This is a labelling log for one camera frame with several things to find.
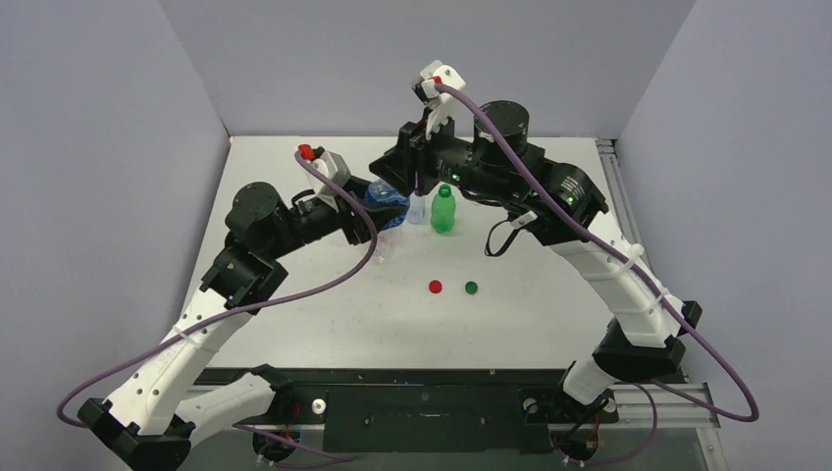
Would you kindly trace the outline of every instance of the red cap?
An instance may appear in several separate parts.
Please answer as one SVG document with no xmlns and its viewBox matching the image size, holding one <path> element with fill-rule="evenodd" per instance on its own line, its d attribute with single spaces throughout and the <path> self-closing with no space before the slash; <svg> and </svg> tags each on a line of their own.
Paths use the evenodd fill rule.
<svg viewBox="0 0 832 471">
<path fill-rule="evenodd" d="M 297 146 L 297 150 L 300 151 L 300 156 L 303 157 L 303 160 L 315 160 L 315 151 L 312 150 L 312 146 L 309 144 L 300 144 Z"/>
<path fill-rule="evenodd" d="M 428 289 L 433 294 L 437 294 L 438 292 L 442 291 L 442 282 L 439 280 L 433 280 L 428 284 Z"/>
</svg>

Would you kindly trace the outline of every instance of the wall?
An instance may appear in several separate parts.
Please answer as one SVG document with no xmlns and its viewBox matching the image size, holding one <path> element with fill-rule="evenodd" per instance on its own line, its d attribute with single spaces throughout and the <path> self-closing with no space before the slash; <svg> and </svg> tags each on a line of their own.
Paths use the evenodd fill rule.
<svg viewBox="0 0 832 471">
<path fill-rule="evenodd" d="M 699 0 L 618 151 L 656 272 L 762 409 L 723 420 L 732 469 L 828 469 L 832 3 Z M 717 404 L 747 407 L 698 349 Z"/>
<path fill-rule="evenodd" d="M 395 135 L 441 59 L 535 135 L 616 137 L 694 0 L 160 3 L 232 135 Z"/>
<path fill-rule="evenodd" d="M 227 147 L 155 1 L 0 2 L 0 467 L 122 469 L 54 407 L 169 329 Z"/>
</svg>

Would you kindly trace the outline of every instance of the green bottle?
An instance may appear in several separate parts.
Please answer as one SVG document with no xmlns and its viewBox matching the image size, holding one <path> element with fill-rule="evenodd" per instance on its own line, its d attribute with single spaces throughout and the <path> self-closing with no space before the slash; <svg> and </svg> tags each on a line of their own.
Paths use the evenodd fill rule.
<svg viewBox="0 0 832 471">
<path fill-rule="evenodd" d="M 456 213 L 456 199 L 450 192 L 450 185 L 443 184 L 431 204 L 431 226 L 440 234 L 450 232 L 453 229 L 454 213 Z"/>
</svg>

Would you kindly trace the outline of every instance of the bottle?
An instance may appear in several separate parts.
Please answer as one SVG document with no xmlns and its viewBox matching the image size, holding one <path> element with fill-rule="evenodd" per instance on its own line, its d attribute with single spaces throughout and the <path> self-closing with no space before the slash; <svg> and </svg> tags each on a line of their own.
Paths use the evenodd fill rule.
<svg viewBox="0 0 832 471">
<path fill-rule="evenodd" d="M 431 203 L 431 226 L 439 234 L 453 229 L 453 217 L 456 213 L 456 199 L 450 191 L 450 185 L 443 184 Z"/>
<path fill-rule="evenodd" d="M 364 199 L 371 203 L 395 204 L 408 208 L 410 206 L 410 201 L 406 197 L 382 179 L 378 179 L 367 186 Z M 376 244 L 376 251 L 373 253 L 373 260 L 377 264 L 381 265 L 392 257 L 395 246 L 401 238 L 401 223 L 404 222 L 406 213 L 407 211 L 401 213 L 379 232 L 379 241 Z"/>
<path fill-rule="evenodd" d="M 419 224 L 425 219 L 425 196 L 416 193 L 410 195 L 410 209 L 407 210 L 407 217 L 404 219 L 410 224 Z"/>
</svg>

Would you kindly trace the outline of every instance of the white tabletop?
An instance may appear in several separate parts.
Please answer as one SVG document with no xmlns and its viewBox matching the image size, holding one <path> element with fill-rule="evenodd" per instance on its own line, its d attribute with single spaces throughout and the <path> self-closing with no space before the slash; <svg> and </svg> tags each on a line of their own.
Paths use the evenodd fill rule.
<svg viewBox="0 0 832 471">
<path fill-rule="evenodd" d="M 530 141 L 543 147 L 547 158 L 581 167 L 612 205 L 593 139 Z M 395 138 L 235 137 L 188 299 L 223 248 L 228 232 L 224 219 L 241 187 L 268 182 L 284 201 L 309 187 L 293 157 L 299 143 L 331 149 L 344 157 L 353 175 L 373 180 L 368 164 L 393 146 Z M 370 264 L 325 293 L 261 311 L 210 366 L 565 368 L 589 355 L 611 318 L 600 298 L 530 234 L 519 236 L 502 257 L 487 258 L 486 235 L 505 212 L 455 195 L 456 225 L 449 235 L 433 232 L 428 208 L 421 225 L 403 225 L 387 263 Z M 506 234 L 498 230 L 494 246 Z M 281 259 L 289 276 L 275 297 L 344 273 L 366 246 L 351 246 L 337 232 L 289 254 Z M 442 281 L 439 294 L 428 291 L 433 279 Z M 479 285 L 475 295 L 465 292 L 468 281 Z"/>
</svg>

